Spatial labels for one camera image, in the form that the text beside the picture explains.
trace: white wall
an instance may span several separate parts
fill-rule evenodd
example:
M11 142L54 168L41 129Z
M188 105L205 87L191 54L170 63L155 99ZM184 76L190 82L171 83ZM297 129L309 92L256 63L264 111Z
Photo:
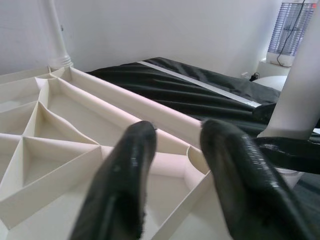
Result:
M165 57L235 77L256 70L281 4L281 0L55 1L66 48L80 70ZM0 74L46 64L37 11L37 0L0 0Z

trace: white pipe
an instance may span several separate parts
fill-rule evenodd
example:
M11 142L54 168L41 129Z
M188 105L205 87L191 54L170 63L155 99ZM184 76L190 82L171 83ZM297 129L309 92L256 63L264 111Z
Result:
M47 39L48 64L51 68L72 66L61 32L54 0L38 0L44 34Z
M270 122L259 137L307 140L320 118L320 2L316 8ZM301 176L294 171L280 172L291 176L291 186Z

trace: black cable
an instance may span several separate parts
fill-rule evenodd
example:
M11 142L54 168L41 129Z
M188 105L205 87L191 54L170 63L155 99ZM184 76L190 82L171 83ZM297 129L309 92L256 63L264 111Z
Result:
M302 2L302 4L301 4L300 11L299 11L299 14L298 14L298 16L296 17L296 20L295 20L295 23L294 23L294 25L293 25L293 27L292 27L292 30L291 30L289 36L288 36L288 37L286 38L286 40L284 41L283 47L282 47L282 49L281 49L281 52L279 53L278 57L276 58L278 64L279 64L281 67L285 67L285 66L280 63L279 58L280 58L281 54L284 52L285 47L286 47L286 44L287 44L289 38L291 37L292 33L294 32L294 30L295 30L295 28L296 28L296 25L297 25L297 23L298 23L298 20L299 20L299 18L300 18L300 15L301 15L301 13L302 13L302 10L304 9L305 2L306 2L306 0L303 0L303 2Z

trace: white stripe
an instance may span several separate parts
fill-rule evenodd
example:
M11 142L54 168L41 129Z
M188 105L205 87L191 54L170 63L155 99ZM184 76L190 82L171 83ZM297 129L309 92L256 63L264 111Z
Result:
M156 70L158 70L158 71L164 72L164 73L166 73L166 74L170 74L170 75L175 76L175 77L177 77L177 78L186 80L186 81L188 81L188 82L190 82L190 83L193 83L193 84L195 84L195 85L198 85L198 86L200 86L200 87L203 87L203 88L205 88L205 89L208 89L208 90L210 90L210 91L212 91L212 92L215 92L215 93L217 93L217 94L220 94L220 95L222 95L222 96L225 96L225 97L227 97L227 98L229 98L229 99L233 99L233 100L236 100L236 101L238 101L238 102L240 102L240 103L247 104L247 105L249 105L249 106L251 106L251 107L256 108L256 107L258 107L258 106L261 105L261 104L255 102L255 101L251 101L251 100L245 99L244 97L235 95L235 94L233 94L233 93L231 93L231 92L222 90L222 89L217 88L217 87L215 87L215 86L211 86L211 85L209 85L209 84L207 84L207 83L204 83L204 82L202 82L202 81L195 80L195 79L193 79L193 78L191 78L191 77L182 75L182 74L180 74L180 73L177 73L177 72L174 72L174 71L171 71L171 70L168 70L168 69L165 69L165 68L163 68L163 67L156 66L156 65L153 65L153 64L148 63L148 62L145 62L145 61L137 61L137 63L142 64L142 65L145 65L145 66L150 67L150 68L153 68L153 69L156 69Z

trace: gray floor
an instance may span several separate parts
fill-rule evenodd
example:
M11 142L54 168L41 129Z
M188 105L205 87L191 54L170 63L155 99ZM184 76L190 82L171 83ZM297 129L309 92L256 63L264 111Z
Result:
M320 230L320 174L305 173L293 191Z

